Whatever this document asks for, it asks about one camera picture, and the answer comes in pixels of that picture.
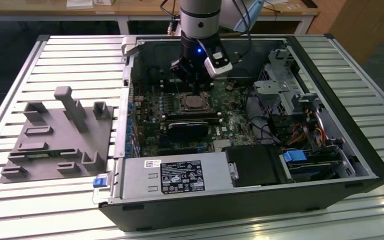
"blue latch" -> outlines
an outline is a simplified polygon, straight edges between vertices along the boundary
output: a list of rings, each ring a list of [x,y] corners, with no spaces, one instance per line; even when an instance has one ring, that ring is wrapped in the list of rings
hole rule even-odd
[[[289,150],[284,154],[285,162],[305,161],[304,151],[301,150]]]
[[[96,179],[93,179],[92,186],[93,186],[93,188],[106,187],[106,176],[105,177],[97,177]]]

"barcode sticker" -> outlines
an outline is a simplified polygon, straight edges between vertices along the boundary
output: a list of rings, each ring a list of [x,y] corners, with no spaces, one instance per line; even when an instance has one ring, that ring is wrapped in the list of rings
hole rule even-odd
[[[145,168],[158,168],[160,167],[160,160],[145,160],[144,167]]]

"table leg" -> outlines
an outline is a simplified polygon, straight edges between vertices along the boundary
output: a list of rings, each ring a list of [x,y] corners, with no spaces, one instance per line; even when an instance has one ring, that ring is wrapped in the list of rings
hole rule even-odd
[[[129,35],[128,16],[117,17],[118,31],[121,35]]]
[[[313,16],[302,16],[301,21],[297,25],[296,31],[293,33],[294,35],[304,35],[306,33],[312,20],[313,20]]]

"white sticker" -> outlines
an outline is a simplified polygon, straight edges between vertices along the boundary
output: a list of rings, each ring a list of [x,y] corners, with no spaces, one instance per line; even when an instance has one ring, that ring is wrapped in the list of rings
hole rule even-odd
[[[96,11],[96,14],[114,14],[113,11]]]
[[[145,168],[158,168],[160,167],[160,160],[145,160],[144,167]]]

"motherboard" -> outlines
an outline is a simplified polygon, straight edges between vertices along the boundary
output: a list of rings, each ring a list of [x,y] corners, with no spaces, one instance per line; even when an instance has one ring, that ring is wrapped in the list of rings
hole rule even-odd
[[[134,105],[141,156],[222,151],[256,142],[244,114],[244,89],[233,81],[216,80],[208,91],[193,95],[174,82],[173,90],[150,86]]]

